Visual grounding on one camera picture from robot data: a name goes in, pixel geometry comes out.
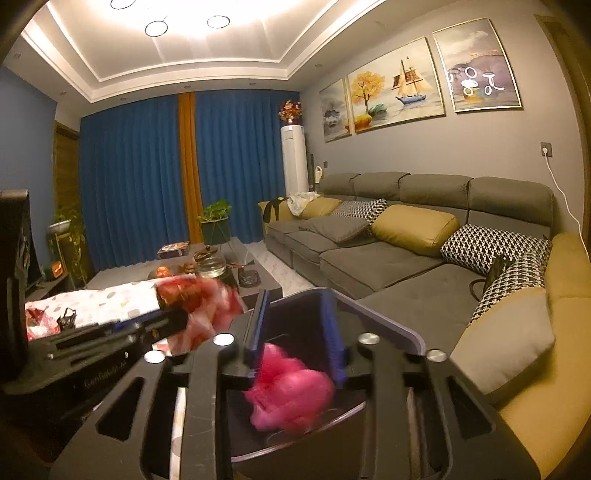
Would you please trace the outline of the black plastic bag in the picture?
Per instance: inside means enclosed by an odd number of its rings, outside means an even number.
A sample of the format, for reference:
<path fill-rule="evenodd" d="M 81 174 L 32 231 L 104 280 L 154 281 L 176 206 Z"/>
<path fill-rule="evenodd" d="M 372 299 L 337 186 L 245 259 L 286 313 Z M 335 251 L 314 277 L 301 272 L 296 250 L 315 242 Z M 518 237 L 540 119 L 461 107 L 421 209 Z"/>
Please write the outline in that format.
<path fill-rule="evenodd" d="M 76 327 L 75 321 L 77 312 L 75 309 L 67 307 L 63 314 L 56 320 L 59 330 L 61 332 L 72 330 Z"/>

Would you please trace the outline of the dark grey cushion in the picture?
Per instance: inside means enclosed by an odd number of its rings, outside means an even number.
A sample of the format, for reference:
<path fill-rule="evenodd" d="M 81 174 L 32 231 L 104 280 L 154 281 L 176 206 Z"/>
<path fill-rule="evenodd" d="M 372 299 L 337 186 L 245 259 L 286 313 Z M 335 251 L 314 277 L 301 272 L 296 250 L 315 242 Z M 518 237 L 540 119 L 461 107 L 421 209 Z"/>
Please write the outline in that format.
<path fill-rule="evenodd" d="M 322 216 L 301 222 L 298 229 L 325 237 L 335 244 L 344 244 L 363 235 L 370 227 L 362 218 Z"/>

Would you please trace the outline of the plant on stand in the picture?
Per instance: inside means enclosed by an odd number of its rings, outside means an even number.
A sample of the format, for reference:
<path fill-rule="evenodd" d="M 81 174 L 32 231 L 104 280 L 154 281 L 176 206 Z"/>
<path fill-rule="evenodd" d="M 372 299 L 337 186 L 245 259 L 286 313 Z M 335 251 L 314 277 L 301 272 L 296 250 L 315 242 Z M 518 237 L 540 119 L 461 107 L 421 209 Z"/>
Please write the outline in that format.
<path fill-rule="evenodd" d="M 47 228 L 53 252 L 57 253 L 75 287 L 87 286 L 88 275 L 83 262 L 86 245 L 85 227 L 77 209 L 57 207 Z"/>

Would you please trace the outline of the right landscape painting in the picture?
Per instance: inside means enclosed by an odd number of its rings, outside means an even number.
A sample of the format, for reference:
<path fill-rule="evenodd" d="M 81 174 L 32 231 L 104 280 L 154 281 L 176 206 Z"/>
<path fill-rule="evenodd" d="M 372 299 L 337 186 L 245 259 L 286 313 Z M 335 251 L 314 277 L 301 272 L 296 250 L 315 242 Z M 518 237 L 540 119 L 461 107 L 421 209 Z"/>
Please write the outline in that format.
<path fill-rule="evenodd" d="M 519 89 L 502 42 L 488 18 L 433 33 L 456 113 L 520 109 Z"/>

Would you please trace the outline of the light grey cushion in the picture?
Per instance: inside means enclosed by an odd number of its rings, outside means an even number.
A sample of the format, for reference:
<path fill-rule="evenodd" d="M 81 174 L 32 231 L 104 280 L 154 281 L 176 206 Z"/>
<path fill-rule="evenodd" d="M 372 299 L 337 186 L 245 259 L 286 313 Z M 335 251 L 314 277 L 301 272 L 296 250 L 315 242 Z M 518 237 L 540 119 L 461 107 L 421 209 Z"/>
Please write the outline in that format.
<path fill-rule="evenodd" d="M 546 290 L 528 287 L 475 320 L 451 359 L 490 403 L 501 404 L 538 375 L 554 344 Z"/>

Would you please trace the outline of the blue curtain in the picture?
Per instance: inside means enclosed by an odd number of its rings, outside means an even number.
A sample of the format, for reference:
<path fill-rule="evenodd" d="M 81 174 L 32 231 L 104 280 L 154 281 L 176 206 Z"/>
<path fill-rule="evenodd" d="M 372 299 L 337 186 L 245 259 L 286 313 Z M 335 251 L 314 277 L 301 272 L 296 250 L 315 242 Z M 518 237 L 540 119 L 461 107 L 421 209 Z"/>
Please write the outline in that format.
<path fill-rule="evenodd" d="M 263 237 L 259 203 L 286 193 L 280 108 L 293 91 L 217 90 L 133 102 L 82 119 L 82 216 L 98 270 L 152 260 L 170 243 L 201 242 L 218 200 L 231 234 Z"/>

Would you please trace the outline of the orange curtain strip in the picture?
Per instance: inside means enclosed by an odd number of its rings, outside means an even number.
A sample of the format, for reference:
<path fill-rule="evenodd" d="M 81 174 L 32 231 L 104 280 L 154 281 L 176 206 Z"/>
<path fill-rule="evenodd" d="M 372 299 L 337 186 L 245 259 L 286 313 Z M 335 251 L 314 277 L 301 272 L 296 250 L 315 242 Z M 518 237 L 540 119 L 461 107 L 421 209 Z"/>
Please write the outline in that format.
<path fill-rule="evenodd" d="M 197 162 L 195 93 L 182 93 L 177 99 L 180 169 L 187 229 L 190 242 L 201 243 L 202 234 L 197 217 L 204 210 L 204 204 L 201 198 Z"/>

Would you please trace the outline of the dark coffee table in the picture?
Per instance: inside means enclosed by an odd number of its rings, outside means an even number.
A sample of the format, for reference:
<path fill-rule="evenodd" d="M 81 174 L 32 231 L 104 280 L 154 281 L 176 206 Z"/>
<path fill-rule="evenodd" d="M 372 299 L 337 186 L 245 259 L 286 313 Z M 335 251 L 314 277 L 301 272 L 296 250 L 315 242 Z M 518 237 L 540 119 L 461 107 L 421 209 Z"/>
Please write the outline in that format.
<path fill-rule="evenodd" d="M 222 280 L 238 288 L 238 294 L 246 306 L 249 308 L 254 306 L 259 290 L 269 291 L 272 301 L 283 298 L 283 287 L 256 260 L 242 241 L 232 237 L 228 243 L 217 245 L 216 248 L 226 260 L 226 271 L 223 273 Z M 162 266 L 167 267 L 173 274 L 181 274 L 188 263 L 194 262 L 194 255 L 202 249 L 204 249 L 202 243 L 191 244 L 184 256 L 157 258 L 143 263 L 101 270 L 87 283 L 87 288 L 100 290 L 154 279 L 157 268 Z"/>

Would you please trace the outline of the dark grey trash bin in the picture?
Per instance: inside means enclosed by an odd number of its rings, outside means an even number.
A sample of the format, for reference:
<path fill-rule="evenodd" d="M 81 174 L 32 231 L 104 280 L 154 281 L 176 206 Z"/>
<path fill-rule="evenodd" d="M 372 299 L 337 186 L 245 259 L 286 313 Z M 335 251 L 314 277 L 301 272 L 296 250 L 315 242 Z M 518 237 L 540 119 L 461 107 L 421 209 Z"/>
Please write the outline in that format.
<path fill-rule="evenodd" d="M 304 363 L 322 371 L 335 384 L 329 407 L 308 432 L 293 435 L 283 430 L 259 432 L 249 421 L 252 406 L 245 390 L 231 389 L 228 417 L 231 465 L 249 479 L 371 479 L 363 473 L 366 400 L 362 390 L 339 386 L 332 374 L 322 332 L 321 295 L 330 289 L 311 289 L 270 302 L 264 317 L 262 340 L 279 346 Z M 252 387 L 259 365 L 252 368 Z"/>

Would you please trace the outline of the left small painting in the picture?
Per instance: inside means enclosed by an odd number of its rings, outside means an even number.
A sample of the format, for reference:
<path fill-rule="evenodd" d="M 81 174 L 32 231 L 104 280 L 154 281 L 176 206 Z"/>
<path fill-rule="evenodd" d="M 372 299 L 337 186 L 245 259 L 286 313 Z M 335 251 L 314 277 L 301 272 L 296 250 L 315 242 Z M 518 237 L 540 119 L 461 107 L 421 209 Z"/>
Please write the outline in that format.
<path fill-rule="evenodd" d="M 320 105 L 325 143 L 352 135 L 349 121 L 349 97 L 344 78 L 320 91 Z"/>

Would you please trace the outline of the black television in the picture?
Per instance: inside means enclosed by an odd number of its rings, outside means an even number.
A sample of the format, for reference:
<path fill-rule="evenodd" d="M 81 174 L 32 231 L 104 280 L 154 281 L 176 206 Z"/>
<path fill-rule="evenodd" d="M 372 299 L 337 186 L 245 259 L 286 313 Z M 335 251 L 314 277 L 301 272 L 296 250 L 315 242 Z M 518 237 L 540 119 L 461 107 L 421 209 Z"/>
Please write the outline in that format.
<path fill-rule="evenodd" d="M 1 191 L 1 380 L 19 375 L 27 363 L 25 294 L 29 267 L 41 278 L 31 231 L 26 189 Z"/>

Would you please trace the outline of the pink plastic bag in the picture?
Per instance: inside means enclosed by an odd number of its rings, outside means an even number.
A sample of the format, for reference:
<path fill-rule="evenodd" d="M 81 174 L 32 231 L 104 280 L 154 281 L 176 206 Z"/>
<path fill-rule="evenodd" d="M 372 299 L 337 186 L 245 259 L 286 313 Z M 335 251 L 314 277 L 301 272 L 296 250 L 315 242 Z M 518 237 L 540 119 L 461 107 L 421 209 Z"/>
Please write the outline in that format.
<path fill-rule="evenodd" d="M 335 384 L 327 374 L 308 369 L 279 346 L 266 343 L 245 399 L 252 404 L 250 423 L 256 430 L 301 434 L 315 426 L 334 394 Z"/>

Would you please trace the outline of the patterned white tablecloth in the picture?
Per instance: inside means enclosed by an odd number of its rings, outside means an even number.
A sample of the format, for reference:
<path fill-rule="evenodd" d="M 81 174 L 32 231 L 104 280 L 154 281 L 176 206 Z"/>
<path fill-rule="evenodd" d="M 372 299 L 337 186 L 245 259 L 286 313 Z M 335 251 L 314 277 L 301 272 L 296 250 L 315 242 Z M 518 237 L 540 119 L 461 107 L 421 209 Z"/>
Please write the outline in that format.
<path fill-rule="evenodd" d="M 113 320 L 126 321 L 158 310 L 156 285 L 181 278 L 195 278 L 195 275 L 156 278 L 101 290 L 76 290 L 44 300 L 26 301 L 27 337 L 34 340 L 59 333 L 58 318 L 72 311 L 76 313 L 75 327 L 81 328 Z"/>

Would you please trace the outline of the wall socket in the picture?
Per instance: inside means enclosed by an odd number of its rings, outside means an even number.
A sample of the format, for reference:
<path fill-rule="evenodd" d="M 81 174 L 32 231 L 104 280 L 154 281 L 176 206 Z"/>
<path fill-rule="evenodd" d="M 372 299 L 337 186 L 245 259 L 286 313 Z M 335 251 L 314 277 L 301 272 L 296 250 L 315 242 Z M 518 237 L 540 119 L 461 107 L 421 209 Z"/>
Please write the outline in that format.
<path fill-rule="evenodd" d="M 545 158 L 551 158 L 553 156 L 552 144 L 550 142 L 541 142 L 541 153 Z"/>

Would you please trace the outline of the potted green plant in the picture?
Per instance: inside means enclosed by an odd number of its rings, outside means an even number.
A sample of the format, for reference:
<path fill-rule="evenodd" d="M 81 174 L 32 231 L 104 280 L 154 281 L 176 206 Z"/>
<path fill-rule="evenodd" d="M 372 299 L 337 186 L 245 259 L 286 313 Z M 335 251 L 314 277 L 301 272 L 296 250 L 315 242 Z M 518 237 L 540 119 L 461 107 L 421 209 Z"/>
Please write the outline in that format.
<path fill-rule="evenodd" d="M 231 206 L 228 201 L 221 199 L 205 207 L 197 217 L 206 246 L 225 244 L 231 239 L 230 211 Z"/>

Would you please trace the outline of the white standing air conditioner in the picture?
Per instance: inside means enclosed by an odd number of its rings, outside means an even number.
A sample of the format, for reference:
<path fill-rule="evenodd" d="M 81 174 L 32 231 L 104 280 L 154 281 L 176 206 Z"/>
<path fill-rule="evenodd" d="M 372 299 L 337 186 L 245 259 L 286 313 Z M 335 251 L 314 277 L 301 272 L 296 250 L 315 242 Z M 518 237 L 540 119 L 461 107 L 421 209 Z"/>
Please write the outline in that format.
<path fill-rule="evenodd" d="M 304 127 L 286 125 L 280 129 L 283 151 L 284 188 L 287 196 L 308 191 L 307 151 L 305 151 Z"/>

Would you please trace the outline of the far patterned cushion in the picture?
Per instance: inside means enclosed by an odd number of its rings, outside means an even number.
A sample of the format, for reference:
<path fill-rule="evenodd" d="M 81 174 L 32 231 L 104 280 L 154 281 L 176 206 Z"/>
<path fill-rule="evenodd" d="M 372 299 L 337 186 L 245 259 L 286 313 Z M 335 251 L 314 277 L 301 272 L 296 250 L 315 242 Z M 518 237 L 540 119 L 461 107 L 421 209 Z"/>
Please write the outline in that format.
<path fill-rule="evenodd" d="M 370 201 L 342 201 L 332 216 L 344 218 L 356 218 L 367 221 L 372 225 L 377 217 L 388 208 L 388 202 L 385 199 L 375 199 Z"/>

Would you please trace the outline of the red foil snack bag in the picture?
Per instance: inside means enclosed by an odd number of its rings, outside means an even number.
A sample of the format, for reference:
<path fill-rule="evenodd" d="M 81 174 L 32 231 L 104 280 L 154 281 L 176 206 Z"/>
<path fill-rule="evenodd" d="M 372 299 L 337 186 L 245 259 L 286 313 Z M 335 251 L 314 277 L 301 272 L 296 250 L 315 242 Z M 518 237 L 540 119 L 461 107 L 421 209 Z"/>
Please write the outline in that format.
<path fill-rule="evenodd" d="M 180 308 L 187 314 L 186 327 L 166 339 L 172 355 L 194 350 L 228 331 L 232 321 L 246 311 L 238 290 L 221 280 L 182 275 L 160 280 L 154 288 L 161 309 Z"/>

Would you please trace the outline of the yellow cushion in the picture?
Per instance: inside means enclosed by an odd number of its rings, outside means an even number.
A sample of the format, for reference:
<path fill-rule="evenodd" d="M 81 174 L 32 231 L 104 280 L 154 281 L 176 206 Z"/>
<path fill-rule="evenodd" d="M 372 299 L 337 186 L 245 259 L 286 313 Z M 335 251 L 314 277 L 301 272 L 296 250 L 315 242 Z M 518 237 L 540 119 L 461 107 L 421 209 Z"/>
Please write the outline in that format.
<path fill-rule="evenodd" d="M 335 198 L 315 198 L 314 200 L 311 200 L 311 202 L 308 202 L 307 206 L 304 207 L 304 210 L 301 212 L 300 218 L 308 220 L 315 217 L 329 216 L 341 204 L 342 201 Z"/>
<path fill-rule="evenodd" d="M 428 257 L 440 257 L 442 246 L 459 228 L 451 213 L 402 204 L 388 207 L 372 224 L 377 239 Z"/>

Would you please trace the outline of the centre sailboat painting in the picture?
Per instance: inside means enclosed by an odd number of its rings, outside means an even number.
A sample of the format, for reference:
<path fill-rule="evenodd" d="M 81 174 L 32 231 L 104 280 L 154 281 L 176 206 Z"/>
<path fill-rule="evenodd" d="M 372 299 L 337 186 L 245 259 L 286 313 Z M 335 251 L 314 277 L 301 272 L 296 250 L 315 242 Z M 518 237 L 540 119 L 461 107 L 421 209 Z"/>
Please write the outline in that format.
<path fill-rule="evenodd" d="M 356 133 L 446 114 L 433 55 L 425 37 L 352 71 L 346 84 Z"/>

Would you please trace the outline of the grey sectional sofa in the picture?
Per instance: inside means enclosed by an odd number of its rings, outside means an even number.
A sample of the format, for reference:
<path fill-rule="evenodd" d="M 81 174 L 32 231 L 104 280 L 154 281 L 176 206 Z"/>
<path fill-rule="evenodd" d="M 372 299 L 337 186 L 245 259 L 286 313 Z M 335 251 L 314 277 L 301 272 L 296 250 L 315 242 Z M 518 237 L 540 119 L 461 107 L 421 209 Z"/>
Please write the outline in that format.
<path fill-rule="evenodd" d="M 335 289 L 451 356 L 465 330 L 508 295 L 546 290 L 555 344 L 523 390 L 493 404 L 545 479 L 590 475 L 590 261 L 581 240 L 553 228 L 555 199 L 539 183 L 498 177 L 342 173 L 322 180 L 318 197 L 385 199 L 455 215 L 466 224 L 551 242 L 546 264 L 534 254 L 498 256 L 476 273 L 440 257 L 383 242 L 369 229 L 344 244 L 298 229 L 287 201 L 259 204 L 266 247 L 311 283 Z"/>

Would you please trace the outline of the red flower decoration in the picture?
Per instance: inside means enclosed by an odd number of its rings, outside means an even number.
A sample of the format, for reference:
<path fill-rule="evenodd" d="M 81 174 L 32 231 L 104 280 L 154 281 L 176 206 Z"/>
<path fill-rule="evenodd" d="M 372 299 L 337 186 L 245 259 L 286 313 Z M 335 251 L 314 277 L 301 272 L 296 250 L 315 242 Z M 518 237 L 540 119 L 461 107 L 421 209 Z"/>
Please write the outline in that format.
<path fill-rule="evenodd" d="M 279 117 L 280 121 L 287 125 L 298 125 L 301 123 L 301 102 L 294 100 L 287 100 L 280 107 Z"/>

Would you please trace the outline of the black white patterned cushion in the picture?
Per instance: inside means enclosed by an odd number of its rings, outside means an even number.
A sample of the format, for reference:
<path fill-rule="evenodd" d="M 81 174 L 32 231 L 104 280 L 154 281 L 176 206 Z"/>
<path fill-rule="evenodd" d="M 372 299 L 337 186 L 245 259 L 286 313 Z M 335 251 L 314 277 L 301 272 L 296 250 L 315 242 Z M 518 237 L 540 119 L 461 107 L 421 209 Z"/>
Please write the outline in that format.
<path fill-rule="evenodd" d="M 473 224 L 459 228 L 440 250 L 446 262 L 482 275 L 489 272 L 500 255 L 517 260 L 523 255 L 534 254 L 546 264 L 550 251 L 551 242 L 547 239 Z"/>

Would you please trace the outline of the far yellow cushion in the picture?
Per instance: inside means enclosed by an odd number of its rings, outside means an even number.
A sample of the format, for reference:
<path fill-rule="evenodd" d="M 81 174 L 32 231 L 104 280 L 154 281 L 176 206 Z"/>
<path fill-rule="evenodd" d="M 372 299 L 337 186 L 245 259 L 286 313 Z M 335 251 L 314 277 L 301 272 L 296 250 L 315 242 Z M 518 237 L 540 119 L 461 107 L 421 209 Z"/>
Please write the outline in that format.
<path fill-rule="evenodd" d="M 342 201 L 335 198 L 315 198 L 314 200 L 311 200 L 311 202 L 308 202 L 307 206 L 304 207 L 304 210 L 301 212 L 300 218 L 308 220 L 315 217 L 329 216 L 341 204 Z"/>

